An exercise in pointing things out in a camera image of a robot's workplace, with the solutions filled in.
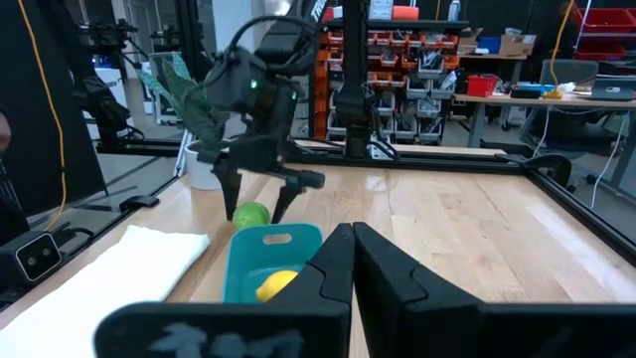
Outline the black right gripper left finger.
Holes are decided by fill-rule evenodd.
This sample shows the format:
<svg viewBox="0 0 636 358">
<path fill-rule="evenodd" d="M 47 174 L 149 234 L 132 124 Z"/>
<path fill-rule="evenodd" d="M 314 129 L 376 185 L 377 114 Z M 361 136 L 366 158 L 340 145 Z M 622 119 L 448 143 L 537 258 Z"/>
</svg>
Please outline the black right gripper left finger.
<svg viewBox="0 0 636 358">
<path fill-rule="evenodd" d="M 351 224 L 339 224 L 298 276 L 276 295 L 277 304 L 350 304 L 355 263 Z"/>
</svg>

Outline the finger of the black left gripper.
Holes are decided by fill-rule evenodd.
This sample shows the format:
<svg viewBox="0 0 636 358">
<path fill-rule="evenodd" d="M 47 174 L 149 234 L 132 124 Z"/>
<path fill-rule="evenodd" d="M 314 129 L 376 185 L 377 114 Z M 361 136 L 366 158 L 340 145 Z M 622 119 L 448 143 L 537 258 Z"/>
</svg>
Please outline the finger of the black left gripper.
<svg viewBox="0 0 636 358">
<path fill-rule="evenodd" d="M 236 167 L 233 167 L 229 163 L 216 164 L 213 172 L 221 184 L 227 220 L 231 221 L 237 208 L 241 174 L 238 173 Z"/>
<path fill-rule="evenodd" d="M 294 183 L 286 183 L 279 190 L 279 196 L 276 201 L 274 213 L 271 218 L 272 223 L 279 223 L 284 217 L 285 212 L 294 201 L 294 199 L 304 192 L 304 187 Z"/>
</svg>

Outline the white box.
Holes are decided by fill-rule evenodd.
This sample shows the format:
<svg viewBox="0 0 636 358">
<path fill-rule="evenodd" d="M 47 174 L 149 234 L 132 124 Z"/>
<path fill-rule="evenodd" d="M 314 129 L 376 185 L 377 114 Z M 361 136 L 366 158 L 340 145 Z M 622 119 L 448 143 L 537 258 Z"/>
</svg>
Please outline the white box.
<svg viewBox="0 0 636 358">
<path fill-rule="evenodd" d="M 370 20 L 391 20 L 393 18 L 394 0 L 370 0 Z"/>
</svg>

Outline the black panel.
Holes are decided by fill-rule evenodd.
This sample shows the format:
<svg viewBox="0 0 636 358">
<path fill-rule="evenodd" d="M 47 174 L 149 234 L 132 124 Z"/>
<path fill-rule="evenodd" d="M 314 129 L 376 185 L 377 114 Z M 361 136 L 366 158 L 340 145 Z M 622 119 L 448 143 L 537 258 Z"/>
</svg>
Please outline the black panel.
<svg viewBox="0 0 636 358">
<path fill-rule="evenodd" d="M 0 108 L 12 131 L 1 156 L 27 216 L 105 189 L 66 61 L 35 0 L 0 0 Z"/>
</svg>

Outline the white plant pot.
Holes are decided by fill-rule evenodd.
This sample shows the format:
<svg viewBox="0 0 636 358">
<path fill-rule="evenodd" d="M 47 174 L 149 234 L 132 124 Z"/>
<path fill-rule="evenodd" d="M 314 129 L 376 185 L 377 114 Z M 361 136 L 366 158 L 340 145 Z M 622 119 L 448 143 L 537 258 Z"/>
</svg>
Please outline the white plant pot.
<svg viewBox="0 0 636 358">
<path fill-rule="evenodd" d="M 202 149 L 203 145 L 200 140 L 191 142 L 185 148 L 186 171 L 190 185 L 193 189 L 200 191 L 221 191 L 221 182 L 213 173 L 214 166 L 197 159 Z"/>
</svg>

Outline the grey laptop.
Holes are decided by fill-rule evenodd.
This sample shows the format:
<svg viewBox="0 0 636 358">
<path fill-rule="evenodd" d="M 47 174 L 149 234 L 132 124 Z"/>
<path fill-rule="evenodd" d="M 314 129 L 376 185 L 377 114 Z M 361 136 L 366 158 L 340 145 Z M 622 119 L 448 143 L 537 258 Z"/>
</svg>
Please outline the grey laptop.
<svg viewBox="0 0 636 358">
<path fill-rule="evenodd" d="M 597 75 L 591 87 L 591 99 L 630 101 L 636 92 L 636 76 Z"/>
</svg>

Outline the red bin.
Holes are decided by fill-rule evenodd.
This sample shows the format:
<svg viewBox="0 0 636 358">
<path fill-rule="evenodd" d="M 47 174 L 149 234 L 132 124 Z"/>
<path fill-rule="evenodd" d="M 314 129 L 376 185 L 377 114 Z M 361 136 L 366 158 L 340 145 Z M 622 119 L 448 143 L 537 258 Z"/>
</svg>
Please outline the red bin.
<svg viewBox="0 0 636 358">
<path fill-rule="evenodd" d="M 496 76 L 470 75 L 467 78 L 466 94 L 479 97 L 491 96 L 496 90 L 497 82 Z"/>
</svg>

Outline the green toy cabbage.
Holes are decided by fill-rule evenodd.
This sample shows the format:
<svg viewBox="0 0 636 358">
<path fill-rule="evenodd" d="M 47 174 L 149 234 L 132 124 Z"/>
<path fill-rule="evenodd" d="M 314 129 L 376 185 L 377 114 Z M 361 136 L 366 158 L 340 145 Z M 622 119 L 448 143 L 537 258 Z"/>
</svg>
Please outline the green toy cabbage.
<svg viewBox="0 0 636 358">
<path fill-rule="evenodd" d="M 232 222 L 237 230 L 270 223 L 268 209 L 257 202 L 245 202 L 239 205 L 233 214 Z"/>
</svg>

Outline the black aluminium table frame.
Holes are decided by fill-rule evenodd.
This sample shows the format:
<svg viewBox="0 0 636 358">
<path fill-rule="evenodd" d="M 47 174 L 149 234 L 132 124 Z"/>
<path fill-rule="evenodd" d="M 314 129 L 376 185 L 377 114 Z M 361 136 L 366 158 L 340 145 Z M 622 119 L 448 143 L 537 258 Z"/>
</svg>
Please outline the black aluminium table frame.
<svg viewBox="0 0 636 358">
<path fill-rule="evenodd" d="M 593 213 L 591 209 L 583 206 L 566 190 L 572 163 L 561 154 L 541 154 L 526 158 L 506 152 L 498 153 L 491 149 L 484 154 L 479 152 L 466 154 L 462 148 L 434 147 L 430 151 L 422 151 L 419 147 L 415 150 L 383 148 L 377 142 L 371 145 L 377 147 L 385 156 L 373 158 L 367 154 L 363 157 L 354 157 L 346 153 L 346 148 L 342 144 L 288 140 L 284 166 L 289 162 L 312 166 L 523 175 L 636 268 L 636 244 Z"/>
</svg>

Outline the yellow toy lemon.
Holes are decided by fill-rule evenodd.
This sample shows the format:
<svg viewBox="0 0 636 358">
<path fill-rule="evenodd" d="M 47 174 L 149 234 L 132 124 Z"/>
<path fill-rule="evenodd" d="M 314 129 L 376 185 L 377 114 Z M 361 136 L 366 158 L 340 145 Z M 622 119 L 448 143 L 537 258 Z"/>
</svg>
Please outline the yellow toy lemon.
<svg viewBox="0 0 636 358">
<path fill-rule="evenodd" d="M 279 270 L 272 273 L 255 291 L 256 299 L 259 302 L 268 302 L 286 288 L 297 276 L 298 272 L 295 270 Z"/>
</svg>

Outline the shelf with small bins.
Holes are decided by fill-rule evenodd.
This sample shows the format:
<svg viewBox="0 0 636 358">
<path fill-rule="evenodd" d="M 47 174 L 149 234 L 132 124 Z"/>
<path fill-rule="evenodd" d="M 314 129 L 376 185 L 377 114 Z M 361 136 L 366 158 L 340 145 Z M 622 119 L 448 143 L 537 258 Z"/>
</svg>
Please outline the shelf with small bins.
<svg viewBox="0 0 636 358">
<path fill-rule="evenodd" d="M 390 143 L 439 145 L 459 72 L 459 34 L 467 21 L 370 20 L 367 79 Z M 344 85 L 344 21 L 325 22 L 310 80 L 309 136 L 342 140 L 336 97 Z"/>
</svg>

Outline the white folded cloth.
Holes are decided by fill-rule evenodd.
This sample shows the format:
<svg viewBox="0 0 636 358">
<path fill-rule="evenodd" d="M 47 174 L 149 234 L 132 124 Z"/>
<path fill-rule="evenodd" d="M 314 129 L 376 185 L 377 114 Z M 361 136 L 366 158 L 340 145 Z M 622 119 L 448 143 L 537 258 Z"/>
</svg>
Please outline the white folded cloth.
<svg viewBox="0 0 636 358">
<path fill-rule="evenodd" d="M 128 227 L 119 243 L 0 330 L 0 358 L 95 358 L 100 321 L 131 303 L 164 300 L 209 244 L 206 235 Z"/>
</svg>

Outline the red crates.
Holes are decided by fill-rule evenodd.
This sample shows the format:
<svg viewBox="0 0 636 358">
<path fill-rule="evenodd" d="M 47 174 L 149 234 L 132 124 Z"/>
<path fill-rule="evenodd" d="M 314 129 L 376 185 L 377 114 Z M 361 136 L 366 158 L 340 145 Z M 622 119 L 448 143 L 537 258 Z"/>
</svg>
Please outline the red crates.
<svg viewBox="0 0 636 358">
<path fill-rule="evenodd" d="M 580 39 L 578 60 L 623 62 L 627 45 L 636 44 L 636 8 L 580 8 L 575 13 Z"/>
</svg>

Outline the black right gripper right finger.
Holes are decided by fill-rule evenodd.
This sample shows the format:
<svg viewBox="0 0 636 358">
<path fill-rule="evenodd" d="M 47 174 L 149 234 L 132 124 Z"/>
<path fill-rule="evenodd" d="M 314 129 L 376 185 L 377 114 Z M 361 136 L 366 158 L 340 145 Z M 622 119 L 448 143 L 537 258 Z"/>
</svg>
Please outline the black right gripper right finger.
<svg viewBox="0 0 636 358">
<path fill-rule="evenodd" d="M 480 299 L 366 223 L 354 225 L 354 286 L 371 358 L 463 358 L 476 348 Z"/>
</svg>

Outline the wooden work table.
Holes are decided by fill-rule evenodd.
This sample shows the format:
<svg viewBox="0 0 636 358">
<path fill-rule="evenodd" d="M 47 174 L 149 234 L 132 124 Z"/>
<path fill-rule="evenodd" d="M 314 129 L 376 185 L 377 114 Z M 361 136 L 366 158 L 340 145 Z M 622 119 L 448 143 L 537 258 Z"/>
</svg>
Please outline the wooden work table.
<svg viewBox="0 0 636 358">
<path fill-rule="evenodd" d="M 481 146 L 483 129 L 486 124 L 485 107 L 493 106 L 544 106 L 544 107 L 576 107 L 576 108 L 601 108 L 603 110 L 628 112 L 630 117 L 636 120 L 636 100 L 609 101 L 592 100 L 587 96 L 566 93 L 561 99 L 553 98 L 514 98 L 506 95 L 491 95 L 487 97 L 472 96 L 456 93 L 453 98 L 460 102 L 476 102 L 477 107 L 471 119 L 467 146 L 478 148 Z"/>
</svg>

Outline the teal plastic container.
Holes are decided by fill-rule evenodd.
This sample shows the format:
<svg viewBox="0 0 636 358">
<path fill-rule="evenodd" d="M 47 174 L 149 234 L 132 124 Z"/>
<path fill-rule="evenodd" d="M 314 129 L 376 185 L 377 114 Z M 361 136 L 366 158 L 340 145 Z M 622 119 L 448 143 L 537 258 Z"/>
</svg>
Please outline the teal plastic container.
<svg viewBox="0 0 636 358">
<path fill-rule="evenodd" d="M 300 272 L 322 243 L 321 230 L 306 223 L 255 226 L 236 232 L 230 241 L 223 303 L 258 303 L 256 290 L 271 274 Z"/>
</svg>

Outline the artificial plant teal leaves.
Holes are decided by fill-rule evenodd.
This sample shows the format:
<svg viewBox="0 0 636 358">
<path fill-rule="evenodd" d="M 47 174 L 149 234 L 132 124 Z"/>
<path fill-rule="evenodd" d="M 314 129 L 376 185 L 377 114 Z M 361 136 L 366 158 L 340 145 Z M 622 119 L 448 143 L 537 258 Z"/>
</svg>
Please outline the artificial plant teal leaves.
<svg viewBox="0 0 636 358">
<path fill-rule="evenodd" d="M 199 139 L 197 159 L 216 164 L 222 150 L 228 147 L 224 142 L 224 134 L 230 115 L 209 103 L 202 83 L 191 77 L 180 55 L 173 53 L 171 61 L 162 61 L 162 67 L 165 84 L 144 71 L 137 70 L 136 73 L 151 91 L 169 102 L 185 128 Z"/>
</svg>

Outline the cardboard box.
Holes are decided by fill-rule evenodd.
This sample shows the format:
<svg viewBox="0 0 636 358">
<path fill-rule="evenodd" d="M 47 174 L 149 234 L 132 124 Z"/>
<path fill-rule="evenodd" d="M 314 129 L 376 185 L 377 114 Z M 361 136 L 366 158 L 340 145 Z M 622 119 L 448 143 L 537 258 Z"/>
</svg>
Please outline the cardboard box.
<svg viewBox="0 0 636 358">
<path fill-rule="evenodd" d="M 502 35 L 499 54 L 506 57 L 530 56 L 536 35 Z"/>
</svg>

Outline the grey office chair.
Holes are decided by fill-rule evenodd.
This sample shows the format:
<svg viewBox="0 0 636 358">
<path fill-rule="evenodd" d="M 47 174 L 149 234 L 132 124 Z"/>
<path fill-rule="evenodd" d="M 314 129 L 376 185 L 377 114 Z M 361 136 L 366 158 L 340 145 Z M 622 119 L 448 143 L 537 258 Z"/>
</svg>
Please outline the grey office chair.
<svg viewBox="0 0 636 358">
<path fill-rule="evenodd" d="M 556 60 L 556 78 L 560 85 L 593 82 L 598 73 L 597 62 L 583 60 Z M 544 60 L 539 79 L 541 85 L 553 85 L 550 60 Z M 521 127 L 519 139 L 540 152 L 595 153 L 609 155 L 615 144 L 626 135 L 607 129 L 601 121 L 626 110 L 593 107 L 558 107 L 548 112 L 546 106 L 533 106 L 526 123 Z"/>
</svg>

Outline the person's hand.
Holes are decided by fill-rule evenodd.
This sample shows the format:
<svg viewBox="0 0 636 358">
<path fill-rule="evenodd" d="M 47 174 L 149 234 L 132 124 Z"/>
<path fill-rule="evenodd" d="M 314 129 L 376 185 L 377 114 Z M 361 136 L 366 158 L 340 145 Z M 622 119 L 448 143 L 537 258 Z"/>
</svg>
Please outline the person's hand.
<svg viewBox="0 0 636 358">
<path fill-rule="evenodd" d="M 10 123 L 4 114 L 0 110 L 0 154 L 4 153 L 9 147 L 12 139 L 12 131 Z"/>
</svg>

